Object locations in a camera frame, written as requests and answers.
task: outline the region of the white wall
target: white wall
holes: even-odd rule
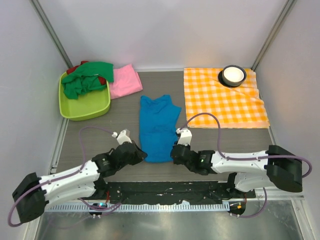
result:
[[[25,175],[48,174],[66,65],[28,0],[1,1],[0,36],[0,238],[21,240],[26,225],[7,225],[12,192]]]
[[[74,65],[251,67],[286,0],[40,0]]]
[[[257,69],[276,142],[312,161],[303,191],[320,222],[320,1],[297,1]]]

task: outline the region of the red cloth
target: red cloth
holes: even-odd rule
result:
[[[88,63],[88,62],[89,62],[89,61],[81,61],[80,65],[85,64],[85,63]],[[77,67],[79,67],[80,65],[77,65],[77,66],[74,66],[74,67],[72,67],[72,68],[69,68],[69,69],[66,71],[66,74],[69,75],[70,73],[73,73],[73,72],[77,69]],[[107,84],[106,79],[104,79],[102,76],[98,76],[98,79],[99,79],[99,82],[100,82],[101,85],[106,85],[106,84]]]

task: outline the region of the folded blue cloth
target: folded blue cloth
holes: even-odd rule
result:
[[[176,123],[181,107],[173,105],[170,95],[155,100],[141,96],[140,143],[149,163],[172,161],[170,152],[177,141]]]

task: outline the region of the orange and white gingham cloth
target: orange and white gingham cloth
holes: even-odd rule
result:
[[[185,68],[184,99],[186,118],[198,113],[215,115],[222,128],[268,128],[264,102],[259,98],[256,73],[245,69],[246,80],[238,87],[225,87],[218,80],[222,68]],[[191,128],[217,128],[216,121],[201,115],[189,123]]]

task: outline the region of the folded pink towel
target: folded pink towel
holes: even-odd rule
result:
[[[143,89],[139,75],[131,64],[114,69],[113,78],[114,82],[109,83],[111,99],[130,95]]]

